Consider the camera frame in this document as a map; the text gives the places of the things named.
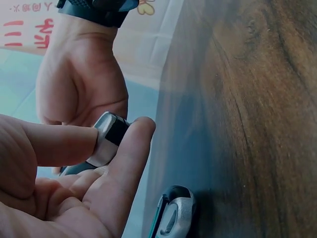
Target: key fob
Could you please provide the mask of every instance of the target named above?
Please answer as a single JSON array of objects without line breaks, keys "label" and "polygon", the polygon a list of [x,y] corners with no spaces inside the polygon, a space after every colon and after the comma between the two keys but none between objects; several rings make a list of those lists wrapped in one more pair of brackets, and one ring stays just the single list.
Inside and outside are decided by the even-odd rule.
[{"label": "key fob", "polygon": [[129,125],[130,123],[125,119],[113,113],[102,114],[94,125],[98,130],[98,137],[92,156],[81,164],[62,167],[59,175],[75,175],[81,171],[96,169],[110,163],[116,155]]},{"label": "key fob", "polygon": [[196,211],[192,192],[172,186],[160,198],[149,238],[186,238]]}]

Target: finger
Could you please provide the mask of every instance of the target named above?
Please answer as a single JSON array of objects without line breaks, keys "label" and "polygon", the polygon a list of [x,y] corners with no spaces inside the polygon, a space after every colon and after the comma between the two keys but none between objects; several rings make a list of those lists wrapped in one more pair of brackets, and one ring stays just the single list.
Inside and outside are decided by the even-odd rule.
[{"label": "finger", "polygon": [[155,123],[139,118],[127,130],[108,174],[89,188],[83,201],[114,237],[121,237],[150,152]]},{"label": "finger", "polygon": [[32,144],[38,166],[75,165],[85,161],[94,151],[98,135],[95,128],[20,123]]}]

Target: hand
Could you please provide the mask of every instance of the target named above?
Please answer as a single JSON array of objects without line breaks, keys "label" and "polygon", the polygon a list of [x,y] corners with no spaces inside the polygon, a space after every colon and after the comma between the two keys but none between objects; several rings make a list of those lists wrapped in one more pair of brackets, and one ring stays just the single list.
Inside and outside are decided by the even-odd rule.
[{"label": "hand", "polygon": [[121,237],[154,130],[152,120],[139,118],[107,167],[53,180],[36,178],[37,166],[85,161],[97,130],[0,115],[0,236]]},{"label": "hand", "polygon": [[116,33],[116,28],[60,15],[36,84],[43,123],[93,126],[105,111],[126,119],[128,93],[112,52]]}]

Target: wood grain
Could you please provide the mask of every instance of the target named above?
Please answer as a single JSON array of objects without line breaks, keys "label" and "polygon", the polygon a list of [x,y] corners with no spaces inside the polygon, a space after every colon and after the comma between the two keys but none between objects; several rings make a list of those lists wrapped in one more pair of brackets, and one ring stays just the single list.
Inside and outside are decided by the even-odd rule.
[{"label": "wood grain", "polygon": [[317,2],[185,0],[162,76],[143,237],[190,188],[190,237],[317,237]]}]

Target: smartwatch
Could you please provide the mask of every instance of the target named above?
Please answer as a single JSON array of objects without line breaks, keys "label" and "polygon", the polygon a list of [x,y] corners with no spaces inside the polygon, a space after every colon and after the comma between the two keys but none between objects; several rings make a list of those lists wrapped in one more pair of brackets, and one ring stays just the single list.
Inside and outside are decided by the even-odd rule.
[{"label": "smartwatch", "polygon": [[59,0],[58,12],[106,26],[120,28],[139,0]]}]

